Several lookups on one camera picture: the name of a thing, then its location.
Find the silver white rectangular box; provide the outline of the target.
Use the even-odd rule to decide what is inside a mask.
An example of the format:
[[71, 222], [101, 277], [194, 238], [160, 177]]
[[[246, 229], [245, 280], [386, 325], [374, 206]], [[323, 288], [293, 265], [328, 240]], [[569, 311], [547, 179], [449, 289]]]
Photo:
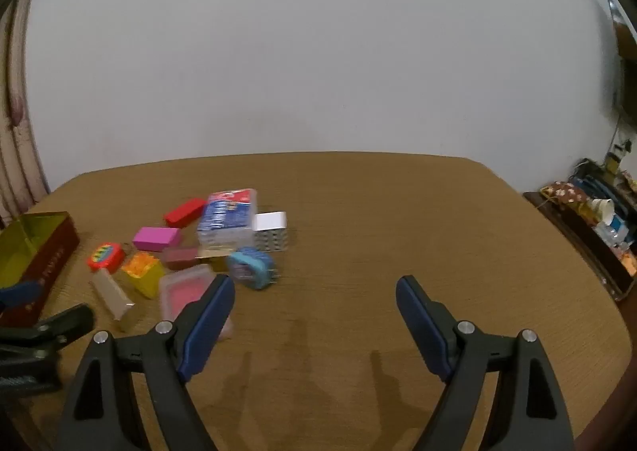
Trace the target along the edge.
[[91, 284], [114, 320], [121, 324], [131, 316], [135, 303], [106, 269], [95, 272]]

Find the red round-pattern tin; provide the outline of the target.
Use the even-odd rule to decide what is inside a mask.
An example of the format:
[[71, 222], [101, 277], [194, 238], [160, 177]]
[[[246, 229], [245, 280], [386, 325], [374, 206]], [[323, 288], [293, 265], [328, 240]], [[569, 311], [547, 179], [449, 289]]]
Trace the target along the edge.
[[103, 243], [90, 254], [86, 264], [92, 273], [105, 270], [113, 274], [121, 267], [125, 257], [125, 251], [119, 243]]

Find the clear case pink insert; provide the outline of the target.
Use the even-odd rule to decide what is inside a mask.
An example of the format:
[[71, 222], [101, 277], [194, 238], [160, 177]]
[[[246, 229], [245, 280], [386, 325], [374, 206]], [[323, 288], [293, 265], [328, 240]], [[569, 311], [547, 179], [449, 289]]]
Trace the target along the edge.
[[[216, 279], [216, 274], [208, 264], [165, 274], [159, 282], [159, 302], [161, 322], [174, 323], [185, 307], [201, 300]], [[230, 313], [233, 308], [234, 289], [230, 282], [224, 282], [217, 290], [219, 296], [211, 304], [216, 324], [221, 324], [219, 341], [232, 337], [233, 323]]]

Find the pink magenta rectangular block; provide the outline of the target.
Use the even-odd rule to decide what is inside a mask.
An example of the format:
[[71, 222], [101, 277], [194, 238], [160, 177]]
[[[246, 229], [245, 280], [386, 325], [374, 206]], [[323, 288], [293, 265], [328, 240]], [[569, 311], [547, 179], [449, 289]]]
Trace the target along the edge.
[[133, 245], [142, 251], [163, 251], [178, 246], [182, 232], [177, 227], [141, 227], [133, 237]]

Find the red rectangular block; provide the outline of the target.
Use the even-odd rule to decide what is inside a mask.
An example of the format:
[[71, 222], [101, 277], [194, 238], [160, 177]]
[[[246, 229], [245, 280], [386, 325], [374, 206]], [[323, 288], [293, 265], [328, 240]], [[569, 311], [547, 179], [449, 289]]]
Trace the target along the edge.
[[206, 202], [203, 198], [193, 198], [192, 200], [182, 203], [163, 216], [164, 223], [167, 227], [188, 227], [197, 219], [201, 218], [205, 209]]

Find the dental floss plastic box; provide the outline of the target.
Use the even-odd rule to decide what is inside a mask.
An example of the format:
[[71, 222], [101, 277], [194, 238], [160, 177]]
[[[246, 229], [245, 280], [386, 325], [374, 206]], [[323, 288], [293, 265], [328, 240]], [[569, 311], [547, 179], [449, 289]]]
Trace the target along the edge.
[[197, 225], [202, 247], [243, 247], [254, 244], [257, 192], [238, 189], [212, 193]]

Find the blue tape measure keychain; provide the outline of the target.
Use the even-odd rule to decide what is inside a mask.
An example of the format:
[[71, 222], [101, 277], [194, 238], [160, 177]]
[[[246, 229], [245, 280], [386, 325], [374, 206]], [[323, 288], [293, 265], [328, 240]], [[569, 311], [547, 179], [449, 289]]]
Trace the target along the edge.
[[242, 247], [227, 256], [230, 277], [253, 290], [263, 290], [276, 282], [276, 264], [268, 253]]

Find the white cube zigzag pattern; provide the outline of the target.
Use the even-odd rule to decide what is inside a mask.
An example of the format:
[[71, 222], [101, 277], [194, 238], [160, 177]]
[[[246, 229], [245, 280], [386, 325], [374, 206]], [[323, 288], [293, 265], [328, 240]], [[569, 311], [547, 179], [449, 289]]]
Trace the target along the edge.
[[287, 248], [286, 212], [257, 214], [253, 223], [255, 247], [264, 253], [278, 253]]

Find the gold and red tin box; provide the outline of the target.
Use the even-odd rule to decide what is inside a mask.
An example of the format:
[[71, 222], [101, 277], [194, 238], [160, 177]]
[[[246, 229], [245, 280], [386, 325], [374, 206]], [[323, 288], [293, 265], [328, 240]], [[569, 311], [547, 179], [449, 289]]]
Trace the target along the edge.
[[31, 327], [40, 318], [53, 286], [80, 238], [68, 212], [25, 214], [1, 232], [1, 288], [37, 282], [37, 300], [20, 306], [1, 305], [3, 327]]

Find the beige patterned curtain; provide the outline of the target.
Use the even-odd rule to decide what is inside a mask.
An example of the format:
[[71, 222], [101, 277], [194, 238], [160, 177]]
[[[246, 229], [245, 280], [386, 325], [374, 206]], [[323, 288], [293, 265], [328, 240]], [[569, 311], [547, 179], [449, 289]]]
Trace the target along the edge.
[[26, 35], [31, 0], [1, 17], [1, 223], [10, 224], [50, 193], [30, 122]]

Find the dusty pink small block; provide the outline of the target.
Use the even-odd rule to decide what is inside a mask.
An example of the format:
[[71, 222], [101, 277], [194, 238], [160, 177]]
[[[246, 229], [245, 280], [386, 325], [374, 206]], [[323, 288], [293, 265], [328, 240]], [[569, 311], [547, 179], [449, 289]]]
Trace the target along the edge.
[[197, 247], [167, 247], [162, 251], [160, 260], [170, 271], [180, 271], [199, 263], [199, 250]]

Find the tan patterned small block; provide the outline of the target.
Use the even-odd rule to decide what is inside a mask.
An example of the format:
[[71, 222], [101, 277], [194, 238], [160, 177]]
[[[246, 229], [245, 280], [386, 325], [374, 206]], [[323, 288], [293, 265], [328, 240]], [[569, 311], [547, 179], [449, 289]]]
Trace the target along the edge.
[[209, 265], [215, 273], [227, 273], [228, 258], [234, 251], [232, 246], [200, 247], [197, 250], [197, 262]]

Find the cluttered side shelf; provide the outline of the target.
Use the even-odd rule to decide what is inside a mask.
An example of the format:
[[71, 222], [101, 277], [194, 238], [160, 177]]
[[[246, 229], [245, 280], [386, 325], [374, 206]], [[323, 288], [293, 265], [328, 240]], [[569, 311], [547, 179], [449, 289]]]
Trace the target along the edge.
[[636, 180], [620, 168], [630, 152], [630, 141], [615, 143], [602, 163], [579, 160], [567, 179], [524, 194], [617, 302], [636, 287]]

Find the dark wall-mounted screen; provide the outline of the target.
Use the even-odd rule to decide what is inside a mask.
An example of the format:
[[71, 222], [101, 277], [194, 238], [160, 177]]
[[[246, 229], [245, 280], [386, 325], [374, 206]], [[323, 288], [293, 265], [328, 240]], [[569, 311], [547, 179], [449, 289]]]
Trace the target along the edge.
[[617, 108], [624, 121], [636, 129], [636, 39], [617, 2], [607, 2], [617, 43]]

